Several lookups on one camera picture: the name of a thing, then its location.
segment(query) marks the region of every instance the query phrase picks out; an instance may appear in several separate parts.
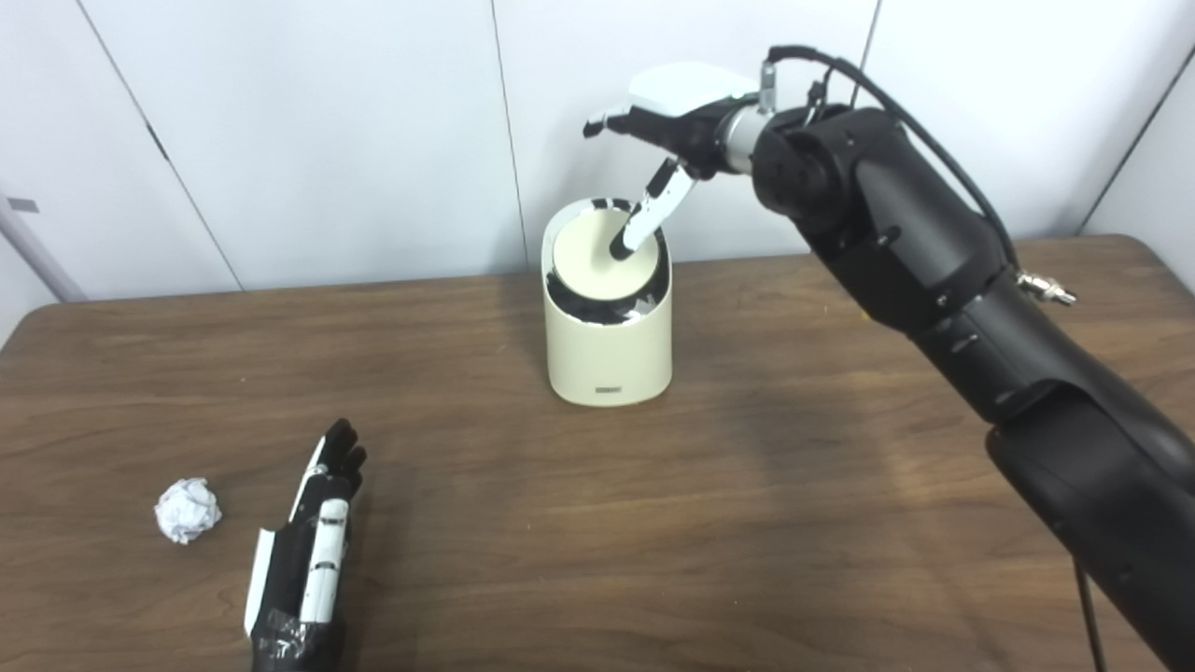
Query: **brown table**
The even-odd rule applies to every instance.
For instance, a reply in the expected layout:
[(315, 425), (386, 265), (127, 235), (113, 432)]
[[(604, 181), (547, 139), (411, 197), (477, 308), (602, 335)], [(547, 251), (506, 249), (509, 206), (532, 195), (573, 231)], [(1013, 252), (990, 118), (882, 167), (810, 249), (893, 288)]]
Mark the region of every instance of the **brown table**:
[[(1188, 430), (1195, 301), (1127, 238), (1022, 245)], [(256, 530), (370, 448), (349, 670), (1090, 670), (1066, 555), (985, 426), (813, 258), (681, 264), (663, 397), (546, 383), (532, 275), (33, 313), (0, 354), (0, 671), (247, 670)], [(190, 546), (151, 508), (206, 476)], [(1101, 598), (1111, 668), (1160, 670)]]

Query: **cream trash can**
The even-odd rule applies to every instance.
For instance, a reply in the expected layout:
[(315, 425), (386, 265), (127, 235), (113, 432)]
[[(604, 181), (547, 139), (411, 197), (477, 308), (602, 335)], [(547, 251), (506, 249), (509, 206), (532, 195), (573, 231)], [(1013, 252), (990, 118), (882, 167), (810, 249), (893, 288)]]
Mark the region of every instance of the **cream trash can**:
[(544, 233), (547, 374), (556, 393), (575, 404), (635, 404), (672, 381), (672, 257), (663, 232), (626, 261), (609, 255), (630, 209), (621, 198), (577, 201)]

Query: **robotic hand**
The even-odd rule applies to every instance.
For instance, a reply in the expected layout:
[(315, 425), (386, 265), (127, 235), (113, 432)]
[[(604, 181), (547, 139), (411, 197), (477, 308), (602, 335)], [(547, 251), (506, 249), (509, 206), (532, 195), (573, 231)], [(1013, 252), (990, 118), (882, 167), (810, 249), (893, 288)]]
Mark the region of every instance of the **robotic hand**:
[[(778, 111), (776, 65), (788, 59), (828, 69), (805, 106)], [(827, 104), (834, 72), (883, 109)], [(758, 86), (706, 66), (644, 73), (630, 103), (592, 118), (584, 135), (602, 128), (676, 155), (611, 242), (615, 258), (658, 228), (693, 181), (749, 175), (760, 203), (797, 226), (871, 318), (913, 341), (993, 424), (988, 454), (1074, 556), (1085, 612), (1084, 573), (1170, 670), (1195, 670), (1195, 446), (1035, 305), (1030, 297), (1076, 298), (1018, 268), (983, 194), (895, 100), (847, 61), (776, 47)], [(1091, 619), (1089, 635), (1102, 666)]]
[(315, 446), (286, 526), (258, 534), (245, 603), (255, 672), (336, 671), (344, 648), (336, 591), (364, 462), (349, 421), (336, 421)]

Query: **crumpled paper ball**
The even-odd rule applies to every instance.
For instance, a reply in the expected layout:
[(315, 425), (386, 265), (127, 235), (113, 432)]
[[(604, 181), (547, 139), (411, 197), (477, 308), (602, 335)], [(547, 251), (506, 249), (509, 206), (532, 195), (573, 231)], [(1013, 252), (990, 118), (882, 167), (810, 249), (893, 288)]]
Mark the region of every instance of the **crumpled paper ball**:
[(158, 497), (158, 527), (176, 544), (189, 544), (220, 521), (215, 494), (207, 478), (183, 478)]

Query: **black robotic arm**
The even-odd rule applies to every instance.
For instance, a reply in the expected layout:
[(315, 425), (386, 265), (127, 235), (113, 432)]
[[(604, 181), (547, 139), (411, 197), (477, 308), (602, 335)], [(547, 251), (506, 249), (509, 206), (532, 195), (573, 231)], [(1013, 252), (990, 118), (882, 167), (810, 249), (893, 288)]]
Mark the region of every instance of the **black robotic arm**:
[[(770, 109), (776, 63), (790, 57), (851, 77), (885, 109), (827, 105), (821, 83), (807, 106)], [(725, 115), (718, 123), (713, 110)], [(651, 128), (639, 133), (635, 122), (646, 117)], [(1195, 670), (1195, 445), (1038, 308), (1031, 297), (1074, 297), (1018, 268), (994, 210), (915, 120), (854, 66), (805, 47), (771, 50), (758, 96), (693, 118), (657, 117), (632, 109), (607, 127), (655, 142), (682, 138), (662, 146), (681, 164), (700, 161), (691, 172), (701, 179), (749, 172), (759, 201), (792, 220), (868, 314), (913, 341), (993, 424), (997, 468), (1158, 658), (1175, 672)], [(632, 216), (627, 228), (636, 226)], [(626, 240), (612, 242), (617, 258), (633, 249)]]

